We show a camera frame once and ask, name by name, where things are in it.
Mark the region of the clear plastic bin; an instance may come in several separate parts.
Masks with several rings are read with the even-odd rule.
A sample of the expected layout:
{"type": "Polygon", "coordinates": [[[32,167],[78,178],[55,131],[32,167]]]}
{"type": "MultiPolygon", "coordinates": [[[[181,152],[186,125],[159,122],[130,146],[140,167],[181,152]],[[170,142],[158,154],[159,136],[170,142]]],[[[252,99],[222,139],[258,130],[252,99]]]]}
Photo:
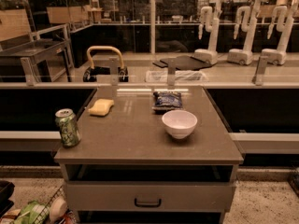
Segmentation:
{"type": "MultiPolygon", "coordinates": [[[[145,81],[149,83],[166,83],[168,80],[168,71],[147,71],[145,75],[145,81]]],[[[206,82],[208,77],[202,71],[191,70],[177,70],[175,72],[175,81],[177,82],[206,82]]]]}

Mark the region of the grey middle drawer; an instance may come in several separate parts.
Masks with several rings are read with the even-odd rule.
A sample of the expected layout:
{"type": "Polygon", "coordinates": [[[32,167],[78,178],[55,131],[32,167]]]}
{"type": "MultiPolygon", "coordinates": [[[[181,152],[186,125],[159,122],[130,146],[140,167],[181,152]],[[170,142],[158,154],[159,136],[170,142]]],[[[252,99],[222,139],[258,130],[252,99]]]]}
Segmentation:
{"type": "Polygon", "coordinates": [[[128,184],[66,182],[67,203],[75,211],[228,211],[235,195],[235,184],[128,184]],[[141,201],[162,200],[158,208],[139,208],[141,201]]]}

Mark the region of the yellow handled black cart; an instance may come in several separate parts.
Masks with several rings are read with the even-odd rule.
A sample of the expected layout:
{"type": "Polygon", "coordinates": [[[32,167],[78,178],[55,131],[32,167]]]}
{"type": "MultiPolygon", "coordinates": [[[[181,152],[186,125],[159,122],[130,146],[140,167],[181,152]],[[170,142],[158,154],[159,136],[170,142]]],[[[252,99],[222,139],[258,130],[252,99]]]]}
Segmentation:
{"type": "Polygon", "coordinates": [[[118,82],[128,82],[129,75],[128,69],[124,65],[124,60],[122,58],[121,52],[112,46],[91,46],[87,49],[87,58],[90,67],[87,68],[83,75],[84,82],[96,82],[99,75],[111,75],[111,83],[117,84],[118,82]],[[112,57],[103,64],[94,63],[92,52],[93,51],[113,51],[118,59],[112,57]]]}

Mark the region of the blue chip bag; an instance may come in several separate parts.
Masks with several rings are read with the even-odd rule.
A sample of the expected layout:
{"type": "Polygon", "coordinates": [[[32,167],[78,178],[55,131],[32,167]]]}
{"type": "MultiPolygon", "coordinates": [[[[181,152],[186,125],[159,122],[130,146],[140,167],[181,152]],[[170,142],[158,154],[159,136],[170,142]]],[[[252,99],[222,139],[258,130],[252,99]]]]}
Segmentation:
{"type": "Polygon", "coordinates": [[[153,93],[155,111],[169,111],[174,109],[182,109],[181,93],[177,91],[156,91],[153,93]]]}

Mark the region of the wooden planter box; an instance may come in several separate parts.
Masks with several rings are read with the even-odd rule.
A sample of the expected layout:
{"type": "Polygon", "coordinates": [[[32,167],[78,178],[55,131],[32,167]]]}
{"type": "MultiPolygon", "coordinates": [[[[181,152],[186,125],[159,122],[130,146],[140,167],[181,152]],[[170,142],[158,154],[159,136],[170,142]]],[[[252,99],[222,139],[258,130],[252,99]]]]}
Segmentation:
{"type": "Polygon", "coordinates": [[[47,13],[52,24],[83,22],[89,19],[86,6],[47,7],[47,13]]]}

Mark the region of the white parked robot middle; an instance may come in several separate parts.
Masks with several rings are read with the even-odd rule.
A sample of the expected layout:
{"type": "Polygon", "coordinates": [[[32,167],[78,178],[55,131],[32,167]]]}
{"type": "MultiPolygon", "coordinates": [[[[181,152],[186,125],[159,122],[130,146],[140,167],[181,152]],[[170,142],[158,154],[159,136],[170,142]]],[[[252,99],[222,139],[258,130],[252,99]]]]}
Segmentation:
{"type": "Polygon", "coordinates": [[[237,9],[235,15],[234,38],[237,38],[239,31],[246,34],[242,49],[230,49],[227,56],[229,63],[250,65],[253,60],[252,45],[257,25],[257,16],[260,12],[261,3],[269,0],[254,0],[253,7],[242,6],[237,9]]]}

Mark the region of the white cup in basket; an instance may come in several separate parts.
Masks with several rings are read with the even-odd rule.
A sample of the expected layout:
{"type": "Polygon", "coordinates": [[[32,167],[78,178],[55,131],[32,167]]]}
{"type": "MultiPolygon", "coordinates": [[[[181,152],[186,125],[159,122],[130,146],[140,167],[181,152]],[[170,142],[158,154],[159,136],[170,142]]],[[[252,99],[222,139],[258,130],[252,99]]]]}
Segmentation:
{"type": "Polygon", "coordinates": [[[50,222],[54,223],[58,218],[65,214],[66,210],[66,200],[62,196],[56,198],[50,207],[50,222]]]}

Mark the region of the white parked robot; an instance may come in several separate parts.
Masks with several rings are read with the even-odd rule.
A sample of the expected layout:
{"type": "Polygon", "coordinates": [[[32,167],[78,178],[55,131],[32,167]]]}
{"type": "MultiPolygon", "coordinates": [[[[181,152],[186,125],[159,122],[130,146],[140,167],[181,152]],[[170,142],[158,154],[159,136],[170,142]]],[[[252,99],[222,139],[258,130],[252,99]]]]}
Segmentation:
{"type": "Polygon", "coordinates": [[[218,61],[217,43],[220,26],[221,5],[230,3],[232,0],[217,0],[214,7],[204,6],[201,8],[200,23],[198,26],[198,38],[201,39],[204,32],[209,33],[208,47],[196,49],[193,58],[209,65],[218,61]]]}
{"type": "Polygon", "coordinates": [[[253,7],[242,6],[237,9],[235,15],[234,38],[237,38],[239,31],[246,34],[242,49],[230,49],[227,56],[229,63],[250,65],[253,60],[252,45],[257,25],[257,16],[260,12],[261,3],[269,0],[254,0],[253,7]]]}
{"type": "Polygon", "coordinates": [[[294,23],[293,15],[297,11],[298,5],[299,0],[292,0],[290,8],[287,8],[286,6],[276,6],[273,9],[267,38],[271,37],[273,29],[276,28],[278,32],[281,32],[280,39],[275,49],[262,50],[262,55],[266,56],[268,58],[267,61],[273,65],[283,65],[286,62],[286,50],[294,23]]]}

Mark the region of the grey side table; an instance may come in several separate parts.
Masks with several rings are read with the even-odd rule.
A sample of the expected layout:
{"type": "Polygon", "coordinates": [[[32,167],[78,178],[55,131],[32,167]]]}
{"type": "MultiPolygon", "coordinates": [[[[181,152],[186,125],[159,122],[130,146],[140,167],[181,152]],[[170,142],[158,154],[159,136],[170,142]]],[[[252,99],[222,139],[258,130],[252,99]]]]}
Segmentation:
{"type": "Polygon", "coordinates": [[[52,26],[31,33],[31,41],[0,51],[1,82],[72,81],[74,67],[69,27],[52,26]]]}

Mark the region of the green soda can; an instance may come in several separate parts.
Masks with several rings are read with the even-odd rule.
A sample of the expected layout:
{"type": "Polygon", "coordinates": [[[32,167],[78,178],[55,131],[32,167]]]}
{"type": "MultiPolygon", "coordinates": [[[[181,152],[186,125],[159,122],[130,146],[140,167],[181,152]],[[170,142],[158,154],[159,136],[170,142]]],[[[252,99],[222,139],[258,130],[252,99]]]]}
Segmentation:
{"type": "Polygon", "coordinates": [[[72,109],[64,108],[55,113],[55,122],[59,127],[64,147],[75,147],[80,142],[77,117],[72,109]]]}

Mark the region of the grey drawer cabinet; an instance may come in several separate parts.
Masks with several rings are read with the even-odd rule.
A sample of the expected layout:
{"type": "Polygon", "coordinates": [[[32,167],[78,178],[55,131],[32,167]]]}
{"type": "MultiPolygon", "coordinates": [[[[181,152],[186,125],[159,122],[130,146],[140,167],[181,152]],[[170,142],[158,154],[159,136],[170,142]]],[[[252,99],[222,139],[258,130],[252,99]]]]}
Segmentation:
{"type": "MultiPolygon", "coordinates": [[[[79,118],[79,145],[55,156],[64,183],[235,184],[243,158],[203,88],[183,91],[184,108],[198,118],[184,140],[166,133],[150,93],[125,95],[104,87],[96,95],[112,96],[115,105],[104,118],[79,118]]],[[[72,211],[78,222],[90,224],[221,224],[228,212],[72,211]]]]}

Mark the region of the white bowl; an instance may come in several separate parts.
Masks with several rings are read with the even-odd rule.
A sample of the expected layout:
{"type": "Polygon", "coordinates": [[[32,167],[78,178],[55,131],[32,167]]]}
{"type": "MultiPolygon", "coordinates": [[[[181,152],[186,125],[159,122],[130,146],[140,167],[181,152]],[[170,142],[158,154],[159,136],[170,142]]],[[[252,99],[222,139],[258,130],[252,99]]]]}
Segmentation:
{"type": "Polygon", "coordinates": [[[189,136],[197,125],[197,117],[185,110],[168,111],[162,116],[166,132],[176,139],[189,136]]]}

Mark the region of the yellow sponge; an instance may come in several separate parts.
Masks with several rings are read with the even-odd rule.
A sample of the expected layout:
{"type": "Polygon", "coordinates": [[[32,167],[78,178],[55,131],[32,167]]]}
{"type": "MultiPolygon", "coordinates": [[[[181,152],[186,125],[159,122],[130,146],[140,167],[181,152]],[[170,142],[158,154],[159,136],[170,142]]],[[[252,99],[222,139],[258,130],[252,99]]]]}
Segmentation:
{"type": "Polygon", "coordinates": [[[103,117],[109,113],[113,105],[114,101],[111,99],[98,99],[88,112],[90,115],[103,117]]]}

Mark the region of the green snack bag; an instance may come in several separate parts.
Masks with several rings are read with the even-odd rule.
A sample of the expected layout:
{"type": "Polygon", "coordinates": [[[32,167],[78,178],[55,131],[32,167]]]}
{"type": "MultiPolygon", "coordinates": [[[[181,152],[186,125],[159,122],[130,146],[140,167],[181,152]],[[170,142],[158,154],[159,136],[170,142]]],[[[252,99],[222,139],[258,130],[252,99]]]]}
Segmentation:
{"type": "Polygon", "coordinates": [[[49,208],[37,201],[29,202],[20,211],[13,224],[43,224],[49,215],[49,208]]]}

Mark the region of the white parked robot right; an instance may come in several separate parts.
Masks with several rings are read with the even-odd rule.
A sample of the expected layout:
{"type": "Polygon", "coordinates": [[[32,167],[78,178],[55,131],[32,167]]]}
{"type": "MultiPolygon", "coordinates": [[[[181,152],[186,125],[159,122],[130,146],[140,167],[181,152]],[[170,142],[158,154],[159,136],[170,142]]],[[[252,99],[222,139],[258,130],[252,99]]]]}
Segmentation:
{"type": "Polygon", "coordinates": [[[298,5],[299,0],[292,0],[290,8],[287,8],[286,6],[276,6],[273,9],[267,38],[271,37],[273,29],[276,28],[278,32],[281,32],[280,39],[275,49],[262,50],[262,55],[266,56],[268,58],[267,61],[273,65],[283,65],[286,62],[286,50],[294,23],[293,15],[297,11],[298,5]]]}

